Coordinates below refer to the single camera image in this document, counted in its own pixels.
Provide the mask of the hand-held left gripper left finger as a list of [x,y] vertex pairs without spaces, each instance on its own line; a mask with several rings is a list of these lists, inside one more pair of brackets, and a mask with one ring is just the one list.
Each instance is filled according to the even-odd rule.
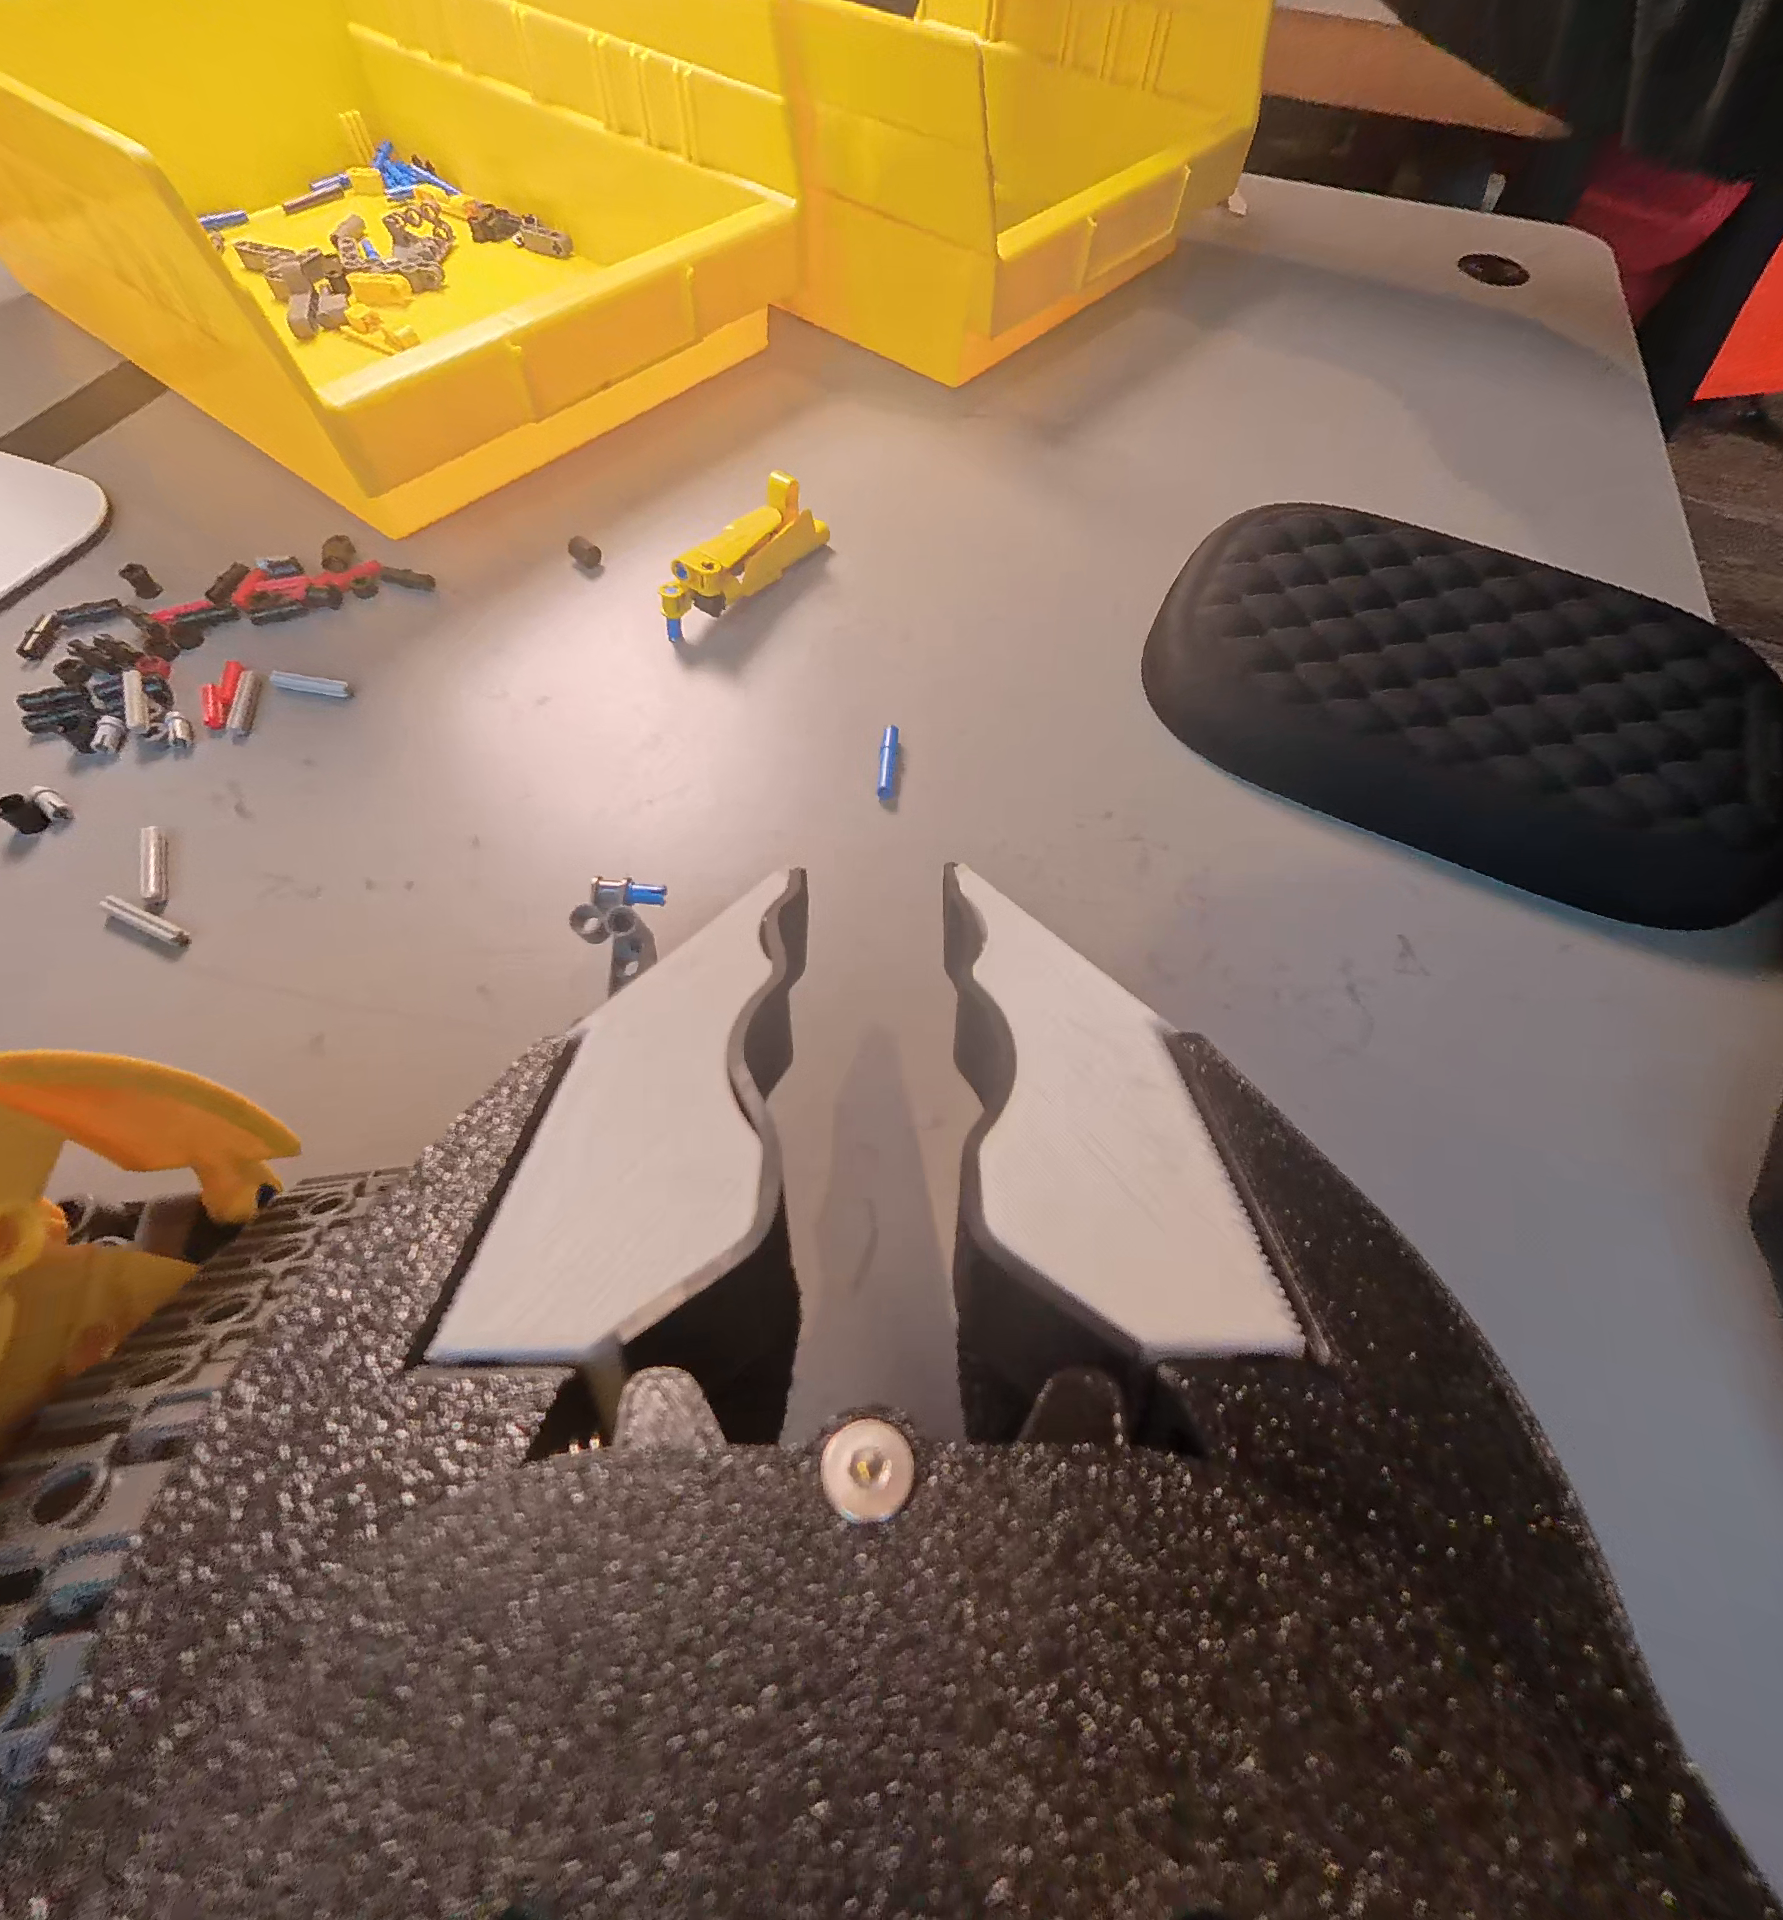
[[571,1372],[596,1412],[682,1371],[782,1412],[801,1334],[769,1094],[806,875],[772,872],[579,1022],[480,1207],[415,1356]]

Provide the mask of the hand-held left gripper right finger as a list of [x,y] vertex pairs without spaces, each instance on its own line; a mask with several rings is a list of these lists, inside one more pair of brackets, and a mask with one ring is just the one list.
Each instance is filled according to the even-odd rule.
[[968,1412],[1064,1371],[1129,1404],[1166,1362],[1318,1362],[1290,1252],[1189,1038],[965,862],[941,879],[964,1149],[954,1342]]

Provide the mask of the grey bent beam piece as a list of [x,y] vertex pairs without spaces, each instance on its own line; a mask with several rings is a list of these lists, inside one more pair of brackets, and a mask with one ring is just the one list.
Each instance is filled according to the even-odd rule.
[[589,948],[607,949],[607,995],[624,993],[657,964],[657,938],[641,916],[641,901],[588,900],[571,908],[570,928]]

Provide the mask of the yellow toy tracked robot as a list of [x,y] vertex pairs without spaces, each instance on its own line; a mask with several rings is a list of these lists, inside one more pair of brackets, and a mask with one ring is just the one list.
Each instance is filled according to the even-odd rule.
[[392,1524],[513,1469],[555,1385],[443,1379],[407,1356],[495,1196],[552,1060],[535,1047],[417,1165],[294,1187],[244,1228],[193,1192],[63,1207],[93,1253],[15,1336],[39,1342],[0,1425],[0,1916],[502,1916],[440,1893],[407,1848],[358,1853],[358,1811],[302,1786],[347,1847],[222,1816],[252,1708],[224,1682],[300,1645]]

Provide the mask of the large yellow bin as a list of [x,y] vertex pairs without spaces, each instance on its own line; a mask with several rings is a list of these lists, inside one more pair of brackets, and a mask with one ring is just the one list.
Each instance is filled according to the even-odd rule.
[[[406,351],[296,338],[200,224],[308,248],[423,156],[570,260],[460,234]],[[0,6],[0,263],[402,535],[767,343],[798,277],[776,6]]]

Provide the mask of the grey desk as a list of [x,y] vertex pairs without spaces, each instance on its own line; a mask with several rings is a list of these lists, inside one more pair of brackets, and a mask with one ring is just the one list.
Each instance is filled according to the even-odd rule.
[[[1207,1034],[1432,1262],[1546,1425],[1686,1746],[1783,1897],[1783,1321],[1747,1228],[1783,1093],[1783,919],[1599,923],[1392,852],[1196,757],[1140,655],[1198,540],[1335,501],[1708,613],[1625,304],[1546,227],[1249,181],[1158,271],[965,390],[797,320],[769,350],[425,531],[353,515],[181,396],[62,469],[108,540],[0,616],[142,563],[186,599],[347,535],[423,566],[253,642],[186,759],[0,744],[0,1047],[156,1057],[288,1122],[302,1171],[402,1165],[603,997],[588,882],[669,886],[666,952],[806,870],[777,1094],[805,1280],[792,1433],[958,1429],[941,867]],[[1470,285],[1510,255],[1521,292]],[[831,542],[665,633],[669,563],[798,478]],[[567,536],[607,569],[579,576]],[[899,726],[905,788],[872,798]],[[108,932],[137,837],[163,952]]]

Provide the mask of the black dimpled cushion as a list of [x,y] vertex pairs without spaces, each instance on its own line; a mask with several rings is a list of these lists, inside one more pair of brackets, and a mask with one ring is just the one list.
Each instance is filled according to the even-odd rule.
[[1613,923],[1783,900],[1783,681],[1658,599],[1330,503],[1228,518],[1144,645],[1211,766]]

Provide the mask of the small yellow block assembly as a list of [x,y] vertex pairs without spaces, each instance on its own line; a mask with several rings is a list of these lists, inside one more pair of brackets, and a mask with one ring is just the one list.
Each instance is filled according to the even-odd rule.
[[772,588],[797,563],[831,542],[831,526],[801,505],[798,478],[767,476],[767,503],[695,542],[669,563],[659,589],[665,633],[685,640],[685,613],[722,616],[732,604]]

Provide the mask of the pile of small building pieces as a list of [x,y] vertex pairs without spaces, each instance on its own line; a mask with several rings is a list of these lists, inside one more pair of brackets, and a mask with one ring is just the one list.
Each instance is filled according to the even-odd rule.
[[244,737],[263,686],[341,699],[350,686],[335,677],[253,667],[253,642],[386,596],[440,589],[423,566],[370,555],[347,535],[314,554],[238,559],[186,599],[167,596],[142,563],[117,576],[118,589],[42,605],[15,633],[0,744],[23,765],[186,759],[198,744]]

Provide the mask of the red bag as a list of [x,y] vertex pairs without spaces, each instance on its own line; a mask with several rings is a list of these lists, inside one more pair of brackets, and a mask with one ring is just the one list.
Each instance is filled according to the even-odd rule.
[[1569,224],[1612,248],[1628,318],[1641,325],[1749,194],[1749,183],[1681,171],[1604,141]]

